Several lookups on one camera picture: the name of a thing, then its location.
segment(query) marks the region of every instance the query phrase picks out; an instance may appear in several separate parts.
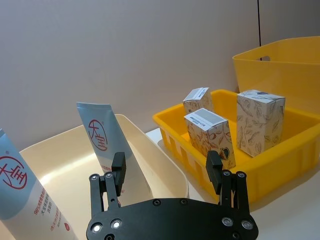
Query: floral patterned box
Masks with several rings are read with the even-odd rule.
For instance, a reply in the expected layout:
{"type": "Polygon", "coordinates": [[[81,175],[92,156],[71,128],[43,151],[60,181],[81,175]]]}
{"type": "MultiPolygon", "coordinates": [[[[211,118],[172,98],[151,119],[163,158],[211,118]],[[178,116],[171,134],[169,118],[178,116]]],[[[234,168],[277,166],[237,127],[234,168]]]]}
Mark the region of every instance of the floral patterned box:
{"type": "Polygon", "coordinates": [[[193,89],[183,100],[183,106],[186,114],[192,113],[201,108],[213,111],[214,107],[208,87],[193,89]]]}
{"type": "Polygon", "coordinates": [[[252,157],[280,143],[286,99],[249,90],[237,95],[237,147],[252,157]]]}
{"type": "Polygon", "coordinates": [[[191,144],[198,151],[204,156],[207,156],[209,150],[217,151],[224,169],[231,169],[236,166],[227,119],[205,108],[189,113],[184,119],[191,144]]]}

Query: bolt head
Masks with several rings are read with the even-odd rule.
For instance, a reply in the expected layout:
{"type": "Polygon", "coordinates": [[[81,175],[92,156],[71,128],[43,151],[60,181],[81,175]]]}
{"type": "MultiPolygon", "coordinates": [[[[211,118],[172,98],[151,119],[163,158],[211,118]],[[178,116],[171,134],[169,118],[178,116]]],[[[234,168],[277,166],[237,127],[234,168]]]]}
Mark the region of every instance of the bolt head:
{"type": "Polygon", "coordinates": [[[240,178],[244,178],[246,175],[245,175],[243,172],[239,172],[239,173],[238,173],[238,176],[239,176],[240,178]]]}
{"type": "Polygon", "coordinates": [[[187,204],[188,204],[188,200],[182,198],[182,199],[180,200],[180,204],[181,204],[181,205],[187,205],[187,204]]]}
{"type": "Polygon", "coordinates": [[[161,205],[161,201],[159,199],[154,199],[152,201],[152,203],[153,203],[154,206],[160,206],[161,205]]]}
{"type": "Polygon", "coordinates": [[[100,223],[95,223],[92,227],[91,227],[91,232],[93,232],[94,234],[97,234],[101,231],[102,229],[102,225],[100,223]]]}
{"type": "Polygon", "coordinates": [[[239,233],[234,232],[234,233],[232,234],[232,239],[234,239],[234,240],[239,240],[239,239],[240,239],[239,233]]]}
{"type": "Polygon", "coordinates": [[[121,225],[122,225],[122,221],[120,219],[114,219],[111,222],[111,228],[113,228],[113,229],[118,229],[121,227],[121,225]]]}
{"type": "Polygon", "coordinates": [[[247,230],[251,230],[254,228],[254,225],[252,224],[252,222],[250,222],[249,220],[243,220],[241,222],[242,227],[244,227],[247,230]]]}
{"type": "Polygon", "coordinates": [[[222,223],[227,227],[231,227],[234,224],[234,221],[230,217],[225,216],[222,218],[222,223]]]}

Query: white wall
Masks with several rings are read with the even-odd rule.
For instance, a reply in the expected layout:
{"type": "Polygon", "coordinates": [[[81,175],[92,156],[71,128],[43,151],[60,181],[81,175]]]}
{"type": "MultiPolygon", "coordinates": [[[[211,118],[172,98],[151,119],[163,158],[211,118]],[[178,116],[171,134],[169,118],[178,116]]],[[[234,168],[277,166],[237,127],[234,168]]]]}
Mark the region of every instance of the white wall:
{"type": "Polygon", "coordinates": [[[143,131],[201,86],[235,90],[259,44],[256,0],[2,0],[0,128],[19,149],[109,103],[143,131]]]}
{"type": "Polygon", "coordinates": [[[261,44],[320,35],[320,0],[259,0],[261,44]]]}

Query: cream plastic tray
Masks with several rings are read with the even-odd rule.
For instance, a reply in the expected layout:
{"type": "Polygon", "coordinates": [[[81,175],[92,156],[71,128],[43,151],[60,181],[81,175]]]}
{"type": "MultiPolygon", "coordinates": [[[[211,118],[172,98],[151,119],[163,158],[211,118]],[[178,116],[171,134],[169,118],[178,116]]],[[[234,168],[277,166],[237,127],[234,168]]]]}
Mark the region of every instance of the cream plastic tray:
{"type": "MultiPolygon", "coordinates": [[[[128,118],[120,114],[116,118],[152,189],[153,197],[188,197],[188,181],[183,172],[128,118]]],[[[93,173],[102,175],[103,172],[83,125],[32,145],[20,153],[71,223],[79,240],[86,240],[91,219],[89,176],[93,173]]],[[[14,240],[1,222],[0,239],[14,240]]]]}

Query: yellow plastic basket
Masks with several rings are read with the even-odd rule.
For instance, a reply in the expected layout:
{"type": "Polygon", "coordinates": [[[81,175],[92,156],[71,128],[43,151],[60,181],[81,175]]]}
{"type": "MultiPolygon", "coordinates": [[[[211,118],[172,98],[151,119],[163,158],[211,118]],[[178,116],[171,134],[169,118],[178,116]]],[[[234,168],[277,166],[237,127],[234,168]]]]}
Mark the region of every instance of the yellow plastic basket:
{"type": "MultiPolygon", "coordinates": [[[[237,94],[227,90],[211,92],[214,111],[229,120],[236,167],[233,173],[247,174],[249,201],[255,202],[314,167],[320,153],[320,116],[285,108],[281,143],[256,157],[237,148],[237,94]]],[[[216,200],[206,171],[206,157],[190,143],[183,104],[156,113],[153,120],[161,130],[164,145],[216,200]]]]}
{"type": "Polygon", "coordinates": [[[285,96],[287,106],[320,114],[320,36],[276,41],[234,56],[233,63],[240,92],[285,96]]]}

